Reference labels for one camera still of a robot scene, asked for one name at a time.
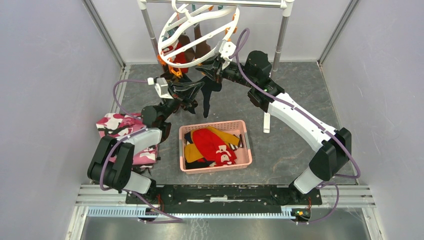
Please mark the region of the black sock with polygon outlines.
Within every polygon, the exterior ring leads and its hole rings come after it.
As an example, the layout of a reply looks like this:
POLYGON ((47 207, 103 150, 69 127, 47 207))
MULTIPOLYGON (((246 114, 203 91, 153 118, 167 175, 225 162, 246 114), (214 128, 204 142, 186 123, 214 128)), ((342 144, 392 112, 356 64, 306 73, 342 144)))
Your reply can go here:
POLYGON ((204 83, 200 89, 203 95, 203 117, 207 118, 210 112, 210 100, 212 92, 220 92, 222 90, 222 83, 215 82, 207 76, 204 76, 201 80, 204 83))
POLYGON ((181 78, 176 77, 170 72, 165 72, 159 76, 164 78, 167 83, 166 94, 180 102, 180 107, 195 114, 195 108, 198 106, 196 96, 205 83, 201 80, 192 81, 185 73, 181 78))

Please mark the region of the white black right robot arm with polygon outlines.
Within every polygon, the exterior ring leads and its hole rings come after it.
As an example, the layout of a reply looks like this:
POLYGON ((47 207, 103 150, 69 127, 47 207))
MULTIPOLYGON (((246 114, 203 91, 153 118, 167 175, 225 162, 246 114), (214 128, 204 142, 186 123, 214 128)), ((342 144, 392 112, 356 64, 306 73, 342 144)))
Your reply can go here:
POLYGON ((297 104, 270 78, 271 69, 268 55, 259 50, 250 52, 245 63, 226 61, 220 55, 196 67, 217 83, 229 80, 249 87, 247 95, 254 106, 284 122, 315 151, 306 170, 289 185, 289 199, 302 204, 312 189, 337 176, 352 159, 352 135, 344 127, 335 129, 320 121, 297 104))

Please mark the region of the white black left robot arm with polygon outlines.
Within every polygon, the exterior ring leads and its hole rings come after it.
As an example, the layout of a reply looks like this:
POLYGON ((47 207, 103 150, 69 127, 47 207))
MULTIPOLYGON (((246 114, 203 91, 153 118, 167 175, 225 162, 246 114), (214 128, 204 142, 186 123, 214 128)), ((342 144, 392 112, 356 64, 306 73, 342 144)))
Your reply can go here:
POLYGON ((155 182, 132 171, 134 155, 169 137, 172 124, 167 122, 168 117, 181 106, 194 108, 195 97, 205 82, 173 83, 163 77, 149 77, 145 83, 154 87, 161 102, 144 107, 141 116, 134 118, 143 123, 141 129, 124 136, 102 137, 89 164, 87 176, 99 183, 104 191, 134 191, 145 204, 151 204, 157 198, 157 190, 152 187, 155 182))

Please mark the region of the red white patterned sock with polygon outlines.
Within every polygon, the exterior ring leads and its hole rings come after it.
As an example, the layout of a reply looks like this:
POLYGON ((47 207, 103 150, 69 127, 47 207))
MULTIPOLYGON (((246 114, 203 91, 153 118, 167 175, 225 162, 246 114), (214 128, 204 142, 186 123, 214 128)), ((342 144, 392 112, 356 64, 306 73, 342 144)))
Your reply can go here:
POLYGON ((218 146, 214 158, 216 167, 235 165, 236 159, 234 151, 226 144, 218 146))

